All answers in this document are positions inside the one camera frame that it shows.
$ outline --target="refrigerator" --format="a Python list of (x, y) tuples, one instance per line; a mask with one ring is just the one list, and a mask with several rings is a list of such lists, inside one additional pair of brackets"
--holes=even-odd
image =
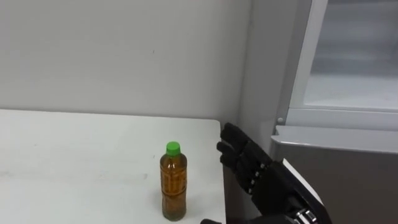
[(254, 1), (251, 21), (241, 127), (333, 223), (396, 223), (398, 1)]

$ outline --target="plastic bottle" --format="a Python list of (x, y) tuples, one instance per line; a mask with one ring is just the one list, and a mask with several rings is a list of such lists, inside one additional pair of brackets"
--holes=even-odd
[(160, 158), (163, 216), (170, 221), (182, 219), (187, 212), (187, 158), (178, 142), (169, 142)]

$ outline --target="green bottle cap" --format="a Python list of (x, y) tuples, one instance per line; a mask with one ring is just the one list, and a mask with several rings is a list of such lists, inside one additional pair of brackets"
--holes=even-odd
[(178, 142), (167, 143), (166, 155), (177, 156), (179, 154), (181, 154), (180, 143), (178, 143)]

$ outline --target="robotic hand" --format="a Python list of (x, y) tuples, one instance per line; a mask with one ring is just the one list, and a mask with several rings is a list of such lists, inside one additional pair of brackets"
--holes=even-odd
[[(287, 162), (273, 161), (233, 124), (226, 124), (217, 150), (242, 189), (261, 212), (250, 224), (331, 224), (317, 193)], [(203, 220), (201, 224), (216, 223)]]

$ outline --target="brown liquid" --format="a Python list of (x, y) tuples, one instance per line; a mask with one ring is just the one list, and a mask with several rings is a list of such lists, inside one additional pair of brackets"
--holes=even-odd
[(170, 221), (182, 219), (187, 212), (187, 158), (163, 155), (160, 159), (163, 215)]

